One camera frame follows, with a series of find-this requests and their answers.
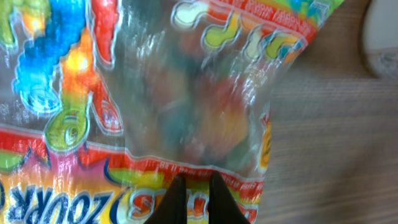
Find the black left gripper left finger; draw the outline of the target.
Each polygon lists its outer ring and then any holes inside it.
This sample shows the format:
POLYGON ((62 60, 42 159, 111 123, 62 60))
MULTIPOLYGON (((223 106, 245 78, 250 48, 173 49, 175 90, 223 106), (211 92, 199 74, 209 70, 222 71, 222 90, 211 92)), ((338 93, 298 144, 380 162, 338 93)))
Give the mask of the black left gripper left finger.
POLYGON ((183 175, 174 177, 159 206, 145 224, 187 224, 187 188, 183 175))

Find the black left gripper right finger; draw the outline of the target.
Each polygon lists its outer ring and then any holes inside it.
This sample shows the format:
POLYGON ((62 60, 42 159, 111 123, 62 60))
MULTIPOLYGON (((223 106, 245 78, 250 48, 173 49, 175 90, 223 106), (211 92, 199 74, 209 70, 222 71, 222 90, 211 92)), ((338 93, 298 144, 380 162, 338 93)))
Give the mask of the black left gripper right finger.
POLYGON ((240 211, 219 172, 210 178, 209 224, 250 224, 240 211))

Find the Haribo gummy candy bag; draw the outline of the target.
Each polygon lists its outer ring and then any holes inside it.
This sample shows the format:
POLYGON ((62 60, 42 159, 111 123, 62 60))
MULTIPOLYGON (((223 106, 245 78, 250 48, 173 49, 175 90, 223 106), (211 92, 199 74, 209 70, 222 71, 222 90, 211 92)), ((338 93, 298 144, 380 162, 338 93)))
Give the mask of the Haribo gummy candy bag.
POLYGON ((339 1, 1 0, 1 222, 145 223, 176 175, 259 213, 276 78, 339 1))

